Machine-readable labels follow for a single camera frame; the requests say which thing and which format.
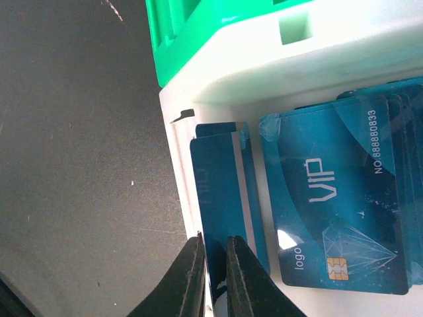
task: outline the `rectangular hole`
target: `rectangular hole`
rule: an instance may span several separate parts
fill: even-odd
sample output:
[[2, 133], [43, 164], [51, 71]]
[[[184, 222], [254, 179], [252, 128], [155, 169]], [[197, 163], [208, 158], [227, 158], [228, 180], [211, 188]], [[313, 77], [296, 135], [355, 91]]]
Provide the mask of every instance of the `rectangular hole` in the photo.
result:
[[310, 14], [307, 10], [279, 19], [282, 45], [300, 42], [312, 37]]

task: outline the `card stack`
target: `card stack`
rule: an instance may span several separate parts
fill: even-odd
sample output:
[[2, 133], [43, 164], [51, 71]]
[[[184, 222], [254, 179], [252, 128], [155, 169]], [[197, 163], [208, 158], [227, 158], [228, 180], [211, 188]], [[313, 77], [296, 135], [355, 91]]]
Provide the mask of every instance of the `card stack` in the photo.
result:
[[285, 284], [423, 284], [422, 120], [423, 78], [261, 119]]

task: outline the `blue card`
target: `blue card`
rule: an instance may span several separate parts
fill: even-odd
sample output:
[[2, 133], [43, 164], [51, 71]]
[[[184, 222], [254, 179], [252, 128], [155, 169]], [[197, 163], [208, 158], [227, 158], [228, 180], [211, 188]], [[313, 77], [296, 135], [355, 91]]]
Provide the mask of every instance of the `blue card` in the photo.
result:
[[[422, 79], [410, 79], [381, 85], [377, 87], [362, 88], [345, 92], [339, 98], [374, 95], [374, 94], [398, 94], [400, 98], [401, 112], [397, 118], [391, 118], [393, 131], [403, 126], [404, 142], [404, 172], [405, 191], [399, 185], [399, 200], [403, 213], [403, 231], [406, 240], [406, 254], [409, 255], [412, 284], [423, 284], [423, 86], [416, 84]], [[399, 156], [395, 157], [396, 168], [401, 168], [402, 161]]]
[[285, 284], [408, 292], [386, 98], [260, 121]]
[[196, 136], [190, 149], [215, 302], [226, 291], [228, 236], [242, 236], [267, 271], [268, 254], [247, 124], [202, 124]]

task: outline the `gray surface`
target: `gray surface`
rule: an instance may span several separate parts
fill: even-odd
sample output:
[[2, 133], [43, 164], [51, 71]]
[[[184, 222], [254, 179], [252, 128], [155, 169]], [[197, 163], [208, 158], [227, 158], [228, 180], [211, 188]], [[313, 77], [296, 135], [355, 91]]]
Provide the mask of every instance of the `gray surface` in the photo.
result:
[[145, 4], [111, 2], [1, 1], [0, 270], [45, 317], [125, 316], [186, 241]]

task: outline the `white plastic tray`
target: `white plastic tray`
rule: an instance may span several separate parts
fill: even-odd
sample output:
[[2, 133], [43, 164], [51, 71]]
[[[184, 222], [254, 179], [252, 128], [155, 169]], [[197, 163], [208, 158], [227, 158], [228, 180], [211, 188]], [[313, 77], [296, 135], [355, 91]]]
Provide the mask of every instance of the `white plastic tray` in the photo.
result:
[[[246, 121], [271, 276], [282, 291], [310, 317], [423, 316], [423, 287], [395, 296], [282, 283], [258, 135], [263, 115], [333, 100], [346, 90], [423, 75], [423, 2], [316, 0], [283, 15], [306, 16], [309, 38], [283, 45], [283, 17], [278, 14], [227, 26], [160, 93], [187, 236], [202, 231], [189, 151], [195, 126]], [[174, 122], [187, 109], [195, 116]]]

